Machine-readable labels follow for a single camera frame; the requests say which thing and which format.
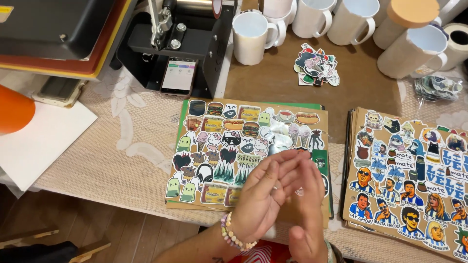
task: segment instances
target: mug press machine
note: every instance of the mug press machine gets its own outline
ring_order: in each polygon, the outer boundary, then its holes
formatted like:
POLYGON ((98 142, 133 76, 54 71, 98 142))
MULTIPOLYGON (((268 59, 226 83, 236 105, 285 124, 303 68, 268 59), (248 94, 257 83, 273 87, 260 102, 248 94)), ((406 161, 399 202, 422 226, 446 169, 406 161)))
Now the mug press machine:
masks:
POLYGON ((160 90, 169 57, 198 59, 191 96, 213 98, 237 9, 222 0, 148 0, 117 49, 117 59, 140 84, 160 90))

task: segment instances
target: bracelet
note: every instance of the bracelet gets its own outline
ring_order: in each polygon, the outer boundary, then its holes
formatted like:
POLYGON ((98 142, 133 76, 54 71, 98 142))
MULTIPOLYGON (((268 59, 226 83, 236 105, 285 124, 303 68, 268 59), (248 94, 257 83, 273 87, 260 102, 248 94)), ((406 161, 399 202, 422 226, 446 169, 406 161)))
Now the bracelet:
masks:
POLYGON ((221 235, 231 247, 235 246, 241 251, 251 250, 257 244, 257 241, 253 243, 243 243, 238 240, 234 233, 229 230, 229 227, 231 226, 231 215, 232 212, 225 214, 223 218, 221 218, 221 235))
POLYGON ((327 263, 333 263, 333 249, 331 248, 330 242, 328 240, 323 239, 325 241, 325 245, 327 245, 328 249, 328 262, 327 263))

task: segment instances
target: white paper sheet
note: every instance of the white paper sheet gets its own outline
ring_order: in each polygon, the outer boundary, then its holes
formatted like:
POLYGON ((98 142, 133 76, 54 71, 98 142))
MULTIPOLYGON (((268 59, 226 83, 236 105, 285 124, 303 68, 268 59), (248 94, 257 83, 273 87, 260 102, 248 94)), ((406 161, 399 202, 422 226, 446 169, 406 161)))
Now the white paper sheet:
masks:
POLYGON ((36 102, 26 127, 0 136, 0 167, 26 191, 96 119, 80 102, 71 109, 36 102))

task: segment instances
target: metal bolt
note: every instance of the metal bolt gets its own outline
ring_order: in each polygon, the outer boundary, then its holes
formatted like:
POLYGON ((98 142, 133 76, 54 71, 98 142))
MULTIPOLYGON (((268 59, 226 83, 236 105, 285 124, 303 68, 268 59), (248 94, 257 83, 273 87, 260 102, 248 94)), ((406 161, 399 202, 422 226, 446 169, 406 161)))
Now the metal bolt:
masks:
POLYGON ((177 40, 177 39, 172 39, 171 40, 171 48, 173 48, 173 49, 180 48, 180 41, 177 40))
POLYGON ((187 27, 185 26, 185 24, 183 24, 183 23, 178 23, 177 24, 177 31, 184 32, 186 29, 187 29, 187 27))
POLYGON ((62 42, 64 42, 68 38, 66 34, 60 34, 58 37, 60 38, 60 40, 62 40, 62 42))

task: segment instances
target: paper roll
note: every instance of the paper roll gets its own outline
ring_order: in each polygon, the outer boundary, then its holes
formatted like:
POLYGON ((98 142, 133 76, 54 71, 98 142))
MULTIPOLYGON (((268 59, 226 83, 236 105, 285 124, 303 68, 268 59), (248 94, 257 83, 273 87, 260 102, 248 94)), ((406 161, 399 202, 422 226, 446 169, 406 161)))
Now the paper roll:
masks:
POLYGON ((468 26, 465 24, 451 23, 444 26, 449 35, 448 46, 445 50, 447 64, 440 70, 450 70, 468 59, 468 26))

